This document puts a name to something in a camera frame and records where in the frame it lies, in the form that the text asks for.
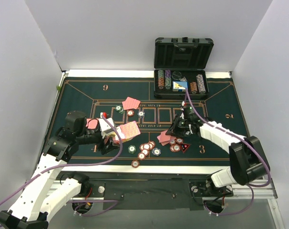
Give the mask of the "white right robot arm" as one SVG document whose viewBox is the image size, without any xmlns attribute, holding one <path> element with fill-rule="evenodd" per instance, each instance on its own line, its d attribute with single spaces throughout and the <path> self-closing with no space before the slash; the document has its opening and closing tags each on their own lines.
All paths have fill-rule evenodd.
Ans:
<svg viewBox="0 0 289 229">
<path fill-rule="evenodd" d="M 216 195 L 223 187 L 232 184 L 263 187 L 251 182 L 265 175 L 268 177 L 265 186 L 271 182 L 270 166 L 257 137 L 235 134 L 221 123 L 201 117 L 191 106 L 185 106 L 181 111 L 180 115 L 175 116 L 166 135 L 179 138 L 197 135 L 229 155 L 229 167 L 212 173 L 205 182 L 204 188 L 208 194 Z"/>
</svg>

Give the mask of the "blue poker chip stack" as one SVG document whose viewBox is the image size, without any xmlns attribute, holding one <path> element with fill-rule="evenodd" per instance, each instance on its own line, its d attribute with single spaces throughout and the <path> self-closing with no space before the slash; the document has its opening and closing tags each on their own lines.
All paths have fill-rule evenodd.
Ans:
<svg viewBox="0 0 289 229">
<path fill-rule="evenodd" d="M 151 152 L 155 156 L 159 156 L 161 154 L 161 150 L 159 148 L 153 148 Z"/>
</svg>

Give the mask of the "red poker chip stack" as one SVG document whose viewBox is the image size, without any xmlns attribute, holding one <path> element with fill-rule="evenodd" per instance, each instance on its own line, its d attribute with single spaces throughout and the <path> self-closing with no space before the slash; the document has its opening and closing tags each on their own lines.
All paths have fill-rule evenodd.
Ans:
<svg viewBox="0 0 289 229">
<path fill-rule="evenodd" d="M 155 144 L 154 141 L 149 141 L 147 143 L 141 144 L 139 146 L 139 148 L 140 148 L 140 151 L 145 154 L 146 158 L 149 158 L 150 157 L 150 153 L 153 150 L 153 148 L 155 147 L 155 145 L 156 144 Z"/>
</svg>

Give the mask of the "red playing card deck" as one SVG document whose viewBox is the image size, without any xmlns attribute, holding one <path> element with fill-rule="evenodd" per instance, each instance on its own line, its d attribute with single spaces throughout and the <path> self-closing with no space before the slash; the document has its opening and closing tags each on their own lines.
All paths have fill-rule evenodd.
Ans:
<svg viewBox="0 0 289 229">
<path fill-rule="evenodd" d="M 135 121 L 128 122 L 123 125 L 119 125 L 115 129 L 116 129 L 116 132 L 112 131 L 112 134 L 111 134 L 112 143 L 114 145 L 119 145 L 118 135 L 121 137 L 122 143 L 126 141 L 130 141 L 134 137 L 140 135 L 138 124 Z"/>
</svg>

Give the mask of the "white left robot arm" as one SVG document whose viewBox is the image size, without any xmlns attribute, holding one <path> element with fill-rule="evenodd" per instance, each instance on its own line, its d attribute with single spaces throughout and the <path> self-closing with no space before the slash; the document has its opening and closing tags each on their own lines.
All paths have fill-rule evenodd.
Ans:
<svg viewBox="0 0 289 229">
<path fill-rule="evenodd" d="M 114 143 L 118 142 L 119 149 L 123 149 L 125 134 L 121 128 L 103 115 L 96 121 L 96 127 L 91 129 L 85 113 L 72 111 L 67 114 L 64 126 L 57 130 L 43 149 L 32 178 L 12 194 L 20 194 L 18 199 L 8 210 L 0 212 L 1 227 L 46 229 L 71 198 L 88 194 L 89 178 L 78 172 L 70 175 L 51 195 L 47 193 L 62 169 L 69 166 L 68 162 L 80 145 L 97 144 L 98 150 L 107 153 L 115 149 Z"/>
</svg>

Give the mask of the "green chips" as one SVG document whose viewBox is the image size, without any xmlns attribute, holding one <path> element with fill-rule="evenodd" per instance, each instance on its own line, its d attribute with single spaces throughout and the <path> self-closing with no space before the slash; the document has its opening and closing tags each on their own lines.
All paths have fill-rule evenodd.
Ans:
<svg viewBox="0 0 289 229">
<path fill-rule="evenodd" d="M 120 114 L 123 114 L 123 113 L 125 112 L 125 110 L 124 110 L 124 108 L 123 108 L 122 105 L 117 105 L 117 106 L 115 107 L 115 110 L 116 110 L 118 113 L 120 113 Z"/>
</svg>

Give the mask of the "moved red chip group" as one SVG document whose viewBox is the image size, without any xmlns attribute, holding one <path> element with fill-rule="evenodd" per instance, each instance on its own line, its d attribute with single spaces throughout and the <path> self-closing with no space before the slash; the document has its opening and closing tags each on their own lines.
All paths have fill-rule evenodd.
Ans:
<svg viewBox="0 0 289 229">
<path fill-rule="evenodd" d="M 176 138 L 174 140 L 170 141 L 170 150 L 172 152 L 178 152 L 181 150 L 181 144 L 183 143 L 183 139 L 182 138 Z"/>
</svg>

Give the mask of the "green poker chip stack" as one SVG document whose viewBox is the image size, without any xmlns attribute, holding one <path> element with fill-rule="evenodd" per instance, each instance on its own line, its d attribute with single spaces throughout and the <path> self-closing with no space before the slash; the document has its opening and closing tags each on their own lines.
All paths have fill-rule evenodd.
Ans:
<svg viewBox="0 0 289 229">
<path fill-rule="evenodd" d="M 130 154 L 134 154 L 135 152 L 136 152 L 136 147 L 134 146 L 134 145 L 130 145 L 129 147 L 128 147 L 128 152 L 130 153 Z"/>
</svg>

